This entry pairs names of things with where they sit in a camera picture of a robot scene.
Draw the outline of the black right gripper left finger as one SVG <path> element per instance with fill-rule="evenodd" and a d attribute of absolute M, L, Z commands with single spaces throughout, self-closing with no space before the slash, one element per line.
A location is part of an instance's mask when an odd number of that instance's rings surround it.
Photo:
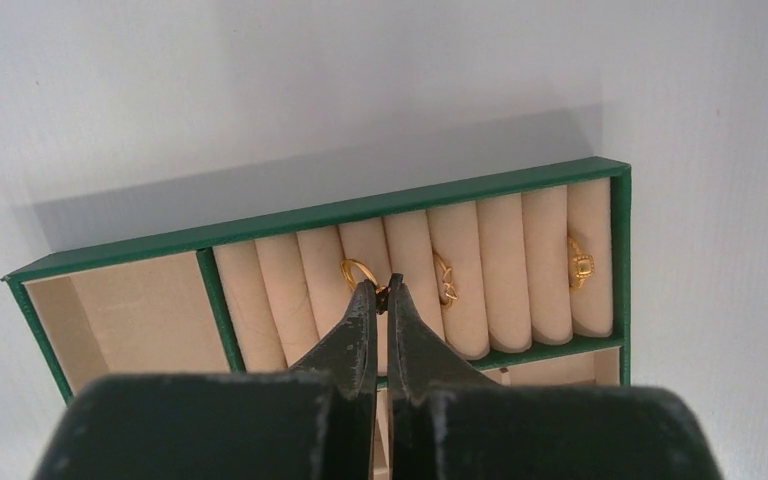
<path fill-rule="evenodd" d="M 67 407 L 38 479 L 366 479 L 374 465 L 376 291 L 274 373 L 116 374 Z"/>

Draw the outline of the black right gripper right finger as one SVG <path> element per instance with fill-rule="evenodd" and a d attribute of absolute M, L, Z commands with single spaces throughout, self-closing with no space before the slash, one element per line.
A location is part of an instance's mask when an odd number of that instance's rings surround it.
<path fill-rule="evenodd" d="M 688 406 L 633 386 L 503 386 L 421 319 L 401 275 L 388 294 L 396 479 L 718 479 Z"/>

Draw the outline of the green jewelry tray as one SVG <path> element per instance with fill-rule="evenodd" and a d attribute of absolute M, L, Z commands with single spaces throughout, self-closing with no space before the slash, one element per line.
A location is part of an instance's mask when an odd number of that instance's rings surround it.
<path fill-rule="evenodd" d="M 537 166 L 50 254 L 5 277 L 65 399 L 113 373 L 271 372 L 402 276 L 504 384 L 626 384 L 631 167 Z"/>

